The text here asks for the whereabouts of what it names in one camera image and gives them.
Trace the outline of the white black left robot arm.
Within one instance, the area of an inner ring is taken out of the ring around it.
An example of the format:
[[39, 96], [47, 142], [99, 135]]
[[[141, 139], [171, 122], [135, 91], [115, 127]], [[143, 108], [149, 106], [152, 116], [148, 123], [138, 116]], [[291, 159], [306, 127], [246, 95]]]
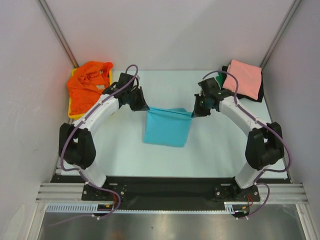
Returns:
[[96, 158], [94, 134], [101, 124], [122, 106], [129, 105], [133, 112], [147, 111], [140, 77], [122, 72], [118, 81], [102, 91], [96, 103], [72, 124], [64, 123], [59, 129], [58, 154], [65, 172], [77, 171], [93, 188], [100, 200], [110, 196], [111, 188], [105, 184], [107, 176], [101, 171]]

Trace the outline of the folded green t shirt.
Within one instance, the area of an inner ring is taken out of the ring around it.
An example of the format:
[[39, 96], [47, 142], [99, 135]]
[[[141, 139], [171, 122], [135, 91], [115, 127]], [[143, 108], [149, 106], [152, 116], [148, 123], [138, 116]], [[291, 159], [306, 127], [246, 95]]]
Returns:
[[226, 79], [226, 74], [219, 72], [215, 79], [219, 84], [220, 88], [222, 88]]

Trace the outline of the light blue t shirt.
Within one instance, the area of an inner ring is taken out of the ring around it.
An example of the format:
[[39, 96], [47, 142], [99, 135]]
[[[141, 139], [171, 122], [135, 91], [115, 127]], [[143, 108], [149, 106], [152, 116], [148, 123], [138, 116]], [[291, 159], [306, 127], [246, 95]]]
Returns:
[[146, 144], [182, 148], [185, 146], [192, 113], [185, 108], [150, 107], [146, 114], [143, 141]]

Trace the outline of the folded black t shirt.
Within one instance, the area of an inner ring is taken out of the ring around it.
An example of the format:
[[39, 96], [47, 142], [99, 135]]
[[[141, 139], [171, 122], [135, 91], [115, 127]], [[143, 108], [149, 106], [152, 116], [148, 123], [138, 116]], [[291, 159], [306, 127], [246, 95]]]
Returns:
[[252, 98], [250, 96], [243, 95], [243, 94], [240, 94], [240, 93], [237, 93], [237, 98], [238, 99], [248, 99], [248, 100], [253, 101], [253, 102], [261, 103], [262, 100], [263, 100], [263, 97], [264, 97], [264, 89], [263, 89], [263, 87], [264, 87], [263, 78], [261, 78], [261, 84], [260, 84], [260, 87], [259, 87], [259, 90], [258, 90], [258, 98], [257, 99], [254, 99], [254, 98]]

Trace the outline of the black mounting base plate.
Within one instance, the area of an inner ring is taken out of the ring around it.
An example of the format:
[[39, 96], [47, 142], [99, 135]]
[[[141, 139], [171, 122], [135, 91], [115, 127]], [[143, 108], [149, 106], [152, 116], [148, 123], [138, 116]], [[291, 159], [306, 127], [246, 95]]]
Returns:
[[109, 176], [101, 190], [84, 185], [80, 200], [110, 204], [119, 210], [206, 211], [222, 210], [225, 202], [252, 204], [262, 200], [257, 186], [237, 197], [230, 191], [232, 178]]

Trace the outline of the beige t shirt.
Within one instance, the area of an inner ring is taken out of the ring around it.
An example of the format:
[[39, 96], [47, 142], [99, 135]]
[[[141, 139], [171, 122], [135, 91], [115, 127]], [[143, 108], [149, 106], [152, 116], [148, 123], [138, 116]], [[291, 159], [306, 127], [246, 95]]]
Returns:
[[105, 87], [105, 85], [96, 85], [96, 88], [98, 89], [98, 90], [104, 90], [106, 87]]

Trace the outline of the orange t shirt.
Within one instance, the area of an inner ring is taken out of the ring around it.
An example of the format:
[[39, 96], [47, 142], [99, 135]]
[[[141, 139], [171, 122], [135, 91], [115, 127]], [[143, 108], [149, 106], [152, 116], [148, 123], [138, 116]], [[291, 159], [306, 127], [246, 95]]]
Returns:
[[103, 90], [97, 89], [96, 85], [109, 87], [113, 66], [112, 62], [89, 61], [72, 71], [66, 84], [69, 118], [80, 118], [98, 101]]

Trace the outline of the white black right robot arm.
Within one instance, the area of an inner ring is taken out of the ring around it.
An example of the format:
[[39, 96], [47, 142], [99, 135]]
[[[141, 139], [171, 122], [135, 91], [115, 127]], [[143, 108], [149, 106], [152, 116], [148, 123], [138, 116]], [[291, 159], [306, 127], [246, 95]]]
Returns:
[[195, 95], [192, 117], [206, 117], [215, 110], [232, 120], [247, 137], [246, 163], [230, 185], [231, 196], [242, 201], [258, 179], [265, 172], [271, 172], [271, 166], [284, 157], [282, 128], [277, 122], [259, 121], [234, 93], [222, 90], [215, 78], [202, 80], [198, 85], [200, 92]]

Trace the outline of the folded pink t shirt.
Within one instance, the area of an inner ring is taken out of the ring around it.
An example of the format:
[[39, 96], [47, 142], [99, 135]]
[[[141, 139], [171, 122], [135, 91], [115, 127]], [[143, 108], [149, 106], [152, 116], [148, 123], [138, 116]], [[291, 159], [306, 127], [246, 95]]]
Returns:
[[237, 95], [242, 95], [253, 101], [262, 100], [260, 89], [262, 87], [262, 69], [233, 59], [227, 67], [227, 72], [235, 76], [238, 81]]

